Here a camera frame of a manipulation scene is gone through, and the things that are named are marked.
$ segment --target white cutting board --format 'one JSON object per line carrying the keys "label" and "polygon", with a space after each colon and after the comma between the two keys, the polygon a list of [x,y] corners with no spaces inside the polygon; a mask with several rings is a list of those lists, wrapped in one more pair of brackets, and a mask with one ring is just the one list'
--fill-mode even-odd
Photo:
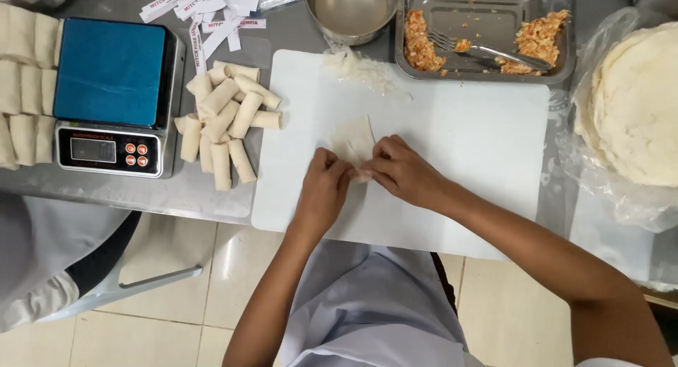
{"label": "white cutting board", "polygon": [[[431,165],[481,197],[534,220],[547,127],[546,85],[422,81],[393,65],[413,100],[338,80],[322,55],[280,50],[270,89],[281,131],[265,130],[252,224],[284,232],[313,152],[337,123],[369,116],[375,140],[399,134]],[[452,220],[393,197],[376,182],[352,186],[326,237],[482,259],[506,257]]]}

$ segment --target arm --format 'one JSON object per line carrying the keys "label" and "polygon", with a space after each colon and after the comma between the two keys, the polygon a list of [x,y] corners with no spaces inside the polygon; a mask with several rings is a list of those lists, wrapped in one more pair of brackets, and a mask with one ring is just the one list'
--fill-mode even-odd
{"label": "arm", "polygon": [[304,266],[336,221],[353,173],[331,151],[315,151],[292,222],[235,327],[223,366],[273,365]]}
{"label": "arm", "polygon": [[615,268],[447,180],[398,136],[381,139],[373,155],[363,169],[394,196],[467,227],[570,305],[575,363],[608,357],[671,365],[642,293]]}

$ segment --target fork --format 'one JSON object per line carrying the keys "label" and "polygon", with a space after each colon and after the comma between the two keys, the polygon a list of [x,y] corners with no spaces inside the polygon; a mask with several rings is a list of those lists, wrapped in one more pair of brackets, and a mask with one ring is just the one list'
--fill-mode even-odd
{"label": "fork", "polygon": [[[437,32],[436,30],[433,29],[428,30],[428,38],[442,50],[456,52],[455,48],[457,46],[457,40],[451,39],[450,37],[447,37],[445,34]],[[519,64],[529,66],[530,68],[535,70],[551,69],[551,64],[549,64],[547,61],[529,55],[505,52],[481,44],[471,44],[469,49],[479,49],[482,51],[490,52],[494,55],[499,55],[504,58],[512,59],[513,61]]]}

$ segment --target chair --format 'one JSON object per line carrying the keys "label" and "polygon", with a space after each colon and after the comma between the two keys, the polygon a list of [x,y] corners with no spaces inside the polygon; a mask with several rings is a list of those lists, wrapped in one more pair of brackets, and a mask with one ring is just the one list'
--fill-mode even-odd
{"label": "chair", "polygon": [[80,298],[78,301],[75,301],[75,303],[69,307],[39,319],[39,321],[47,322],[71,317],[72,315],[77,315],[96,309],[99,306],[122,300],[123,298],[133,296],[134,294],[139,294],[151,289],[159,288],[161,286],[189,277],[199,276],[203,272],[202,267],[193,267],[125,285],[120,284],[119,282],[120,271],[123,268],[124,258],[125,257],[122,256],[120,260],[118,260],[113,270],[111,270],[106,278],[104,278],[103,281],[95,286],[88,295]]}

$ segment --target person's left hand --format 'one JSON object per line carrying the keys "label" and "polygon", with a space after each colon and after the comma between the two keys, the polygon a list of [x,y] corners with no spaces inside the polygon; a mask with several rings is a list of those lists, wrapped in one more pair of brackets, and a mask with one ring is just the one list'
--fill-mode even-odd
{"label": "person's left hand", "polygon": [[293,229],[297,235],[294,237],[317,244],[337,220],[354,173],[351,163],[339,160],[326,148],[318,148],[310,161],[288,231]]}

